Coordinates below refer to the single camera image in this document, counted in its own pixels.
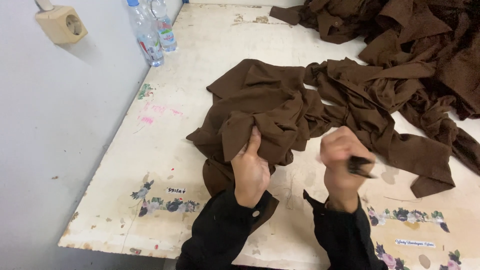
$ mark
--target person's left hand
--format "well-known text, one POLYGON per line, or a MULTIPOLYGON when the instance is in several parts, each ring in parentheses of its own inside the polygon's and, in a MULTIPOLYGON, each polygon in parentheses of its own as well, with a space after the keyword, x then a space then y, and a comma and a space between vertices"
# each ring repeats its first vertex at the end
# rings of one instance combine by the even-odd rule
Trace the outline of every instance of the person's left hand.
POLYGON ((257 154, 262 135, 256 126, 247 144, 232 159, 235 198, 241 206, 254 208, 270 183, 268 162, 257 154))

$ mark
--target black sleeve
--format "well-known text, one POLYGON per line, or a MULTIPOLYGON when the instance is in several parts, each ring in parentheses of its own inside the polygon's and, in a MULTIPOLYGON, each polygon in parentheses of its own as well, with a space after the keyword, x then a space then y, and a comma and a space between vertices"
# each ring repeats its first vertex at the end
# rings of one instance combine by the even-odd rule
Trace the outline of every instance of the black sleeve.
POLYGON ((271 196, 265 191, 253 209, 240 206, 233 190, 212 197, 193 222, 192 237, 183 243, 176 269, 229 269, 271 196))
POLYGON ((327 251, 329 269, 387 270, 377 258, 370 239, 370 224, 361 208, 350 214, 328 210, 325 204, 303 191, 303 198, 313 207, 313 223, 318 243, 327 251))

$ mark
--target worn table surface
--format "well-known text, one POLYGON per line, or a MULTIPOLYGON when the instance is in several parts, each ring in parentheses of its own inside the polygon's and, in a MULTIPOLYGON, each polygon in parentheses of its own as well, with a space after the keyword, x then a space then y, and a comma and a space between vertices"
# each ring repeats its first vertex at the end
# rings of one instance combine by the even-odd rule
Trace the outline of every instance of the worn table surface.
MULTIPOLYGON (((176 258, 210 197, 202 179, 205 157, 185 139, 212 105, 205 87, 245 58, 284 66, 345 57, 361 62, 356 57, 365 47, 361 40, 326 43, 314 30, 268 17, 269 11, 183 5, 174 26, 179 51, 148 73, 60 246, 176 258)), ((394 118, 400 133, 423 135, 398 113, 394 118)), ((479 121, 457 122, 480 139, 479 121)), ((328 258, 313 235, 312 209, 301 196, 306 189, 320 201, 327 197, 325 167, 315 160, 320 139, 311 139, 304 152, 294 151, 292 164, 277 167, 268 190, 280 201, 278 208, 234 263, 326 269, 328 258)), ((372 173, 379 178, 368 180, 359 194, 376 225, 373 243, 383 245, 377 252, 387 261, 391 257, 383 252, 403 261, 404 269, 424 269, 419 258, 439 269, 452 252, 460 254, 462 269, 480 269, 480 177, 454 158, 450 167, 456 188, 416 199, 409 188, 415 175, 377 161, 372 173)))

